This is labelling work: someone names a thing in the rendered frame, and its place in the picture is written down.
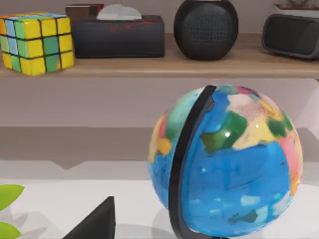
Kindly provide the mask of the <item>grey rectangular speaker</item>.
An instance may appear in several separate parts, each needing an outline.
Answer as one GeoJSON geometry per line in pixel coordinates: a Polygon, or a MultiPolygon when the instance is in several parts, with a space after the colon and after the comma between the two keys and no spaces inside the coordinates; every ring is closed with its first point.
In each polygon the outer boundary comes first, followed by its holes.
{"type": "Polygon", "coordinates": [[[273,54],[319,59],[319,18],[272,14],[264,23],[262,46],[273,54]]]}

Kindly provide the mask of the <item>wooden shelf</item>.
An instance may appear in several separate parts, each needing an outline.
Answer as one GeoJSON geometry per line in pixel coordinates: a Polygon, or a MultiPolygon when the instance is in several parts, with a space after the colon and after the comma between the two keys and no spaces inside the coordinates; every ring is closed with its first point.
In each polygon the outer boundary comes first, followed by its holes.
{"type": "Polygon", "coordinates": [[[232,50],[218,61],[185,58],[173,34],[165,35],[163,58],[75,59],[67,70],[47,77],[142,77],[142,78],[315,78],[319,79],[319,60],[304,61],[266,53],[260,33],[240,33],[232,50]]]}

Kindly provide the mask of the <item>black tissue box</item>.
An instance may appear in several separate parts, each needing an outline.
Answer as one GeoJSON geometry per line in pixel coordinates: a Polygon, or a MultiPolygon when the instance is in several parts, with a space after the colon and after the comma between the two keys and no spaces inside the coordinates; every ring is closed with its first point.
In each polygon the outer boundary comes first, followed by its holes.
{"type": "Polygon", "coordinates": [[[164,21],[159,15],[136,20],[71,20],[76,58],[164,57],[164,21]]]}

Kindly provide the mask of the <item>round black speaker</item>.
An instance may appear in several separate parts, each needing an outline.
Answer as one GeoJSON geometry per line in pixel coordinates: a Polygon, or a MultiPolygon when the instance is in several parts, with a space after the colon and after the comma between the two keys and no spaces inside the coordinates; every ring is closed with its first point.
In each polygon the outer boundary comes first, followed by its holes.
{"type": "Polygon", "coordinates": [[[177,46],[193,60],[222,59],[232,49],[238,31],[237,11],[229,0],[185,0],[174,17],[177,46]]]}

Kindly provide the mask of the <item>yellow and green puzzle cube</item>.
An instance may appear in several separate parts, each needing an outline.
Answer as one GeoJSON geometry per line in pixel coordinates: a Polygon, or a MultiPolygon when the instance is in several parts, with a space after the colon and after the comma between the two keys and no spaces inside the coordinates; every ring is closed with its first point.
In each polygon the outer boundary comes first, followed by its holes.
{"type": "Polygon", "coordinates": [[[68,16],[48,12],[0,16],[0,47],[7,69],[29,76],[74,65],[68,16]]]}

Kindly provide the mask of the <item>blue globe with black stand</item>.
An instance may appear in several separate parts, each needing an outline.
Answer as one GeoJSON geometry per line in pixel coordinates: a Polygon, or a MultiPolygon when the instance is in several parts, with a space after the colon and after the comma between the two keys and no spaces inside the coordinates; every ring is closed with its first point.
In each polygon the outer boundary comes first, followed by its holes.
{"type": "Polygon", "coordinates": [[[183,95],[157,121],[148,169],[177,239],[259,231],[290,205],[303,152],[273,100],[239,85],[183,95]]]}

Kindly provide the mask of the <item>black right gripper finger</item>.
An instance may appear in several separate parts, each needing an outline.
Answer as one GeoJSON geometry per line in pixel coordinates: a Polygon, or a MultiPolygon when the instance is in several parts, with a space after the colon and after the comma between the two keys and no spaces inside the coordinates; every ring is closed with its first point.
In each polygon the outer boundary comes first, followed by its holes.
{"type": "Polygon", "coordinates": [[[107,197],[63,239],[114,239],[115,201],[107,197]]]}

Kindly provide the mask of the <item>dark red box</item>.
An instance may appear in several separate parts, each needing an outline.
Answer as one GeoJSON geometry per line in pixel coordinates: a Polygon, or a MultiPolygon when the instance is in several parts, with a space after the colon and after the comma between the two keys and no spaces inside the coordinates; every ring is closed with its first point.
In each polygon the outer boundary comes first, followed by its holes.
{"type": "Polygon", "coordinates": [[[103,3],[74,3],[65,6],[65,13],[69,18],[96,17],[104,6],[103,3]]]}

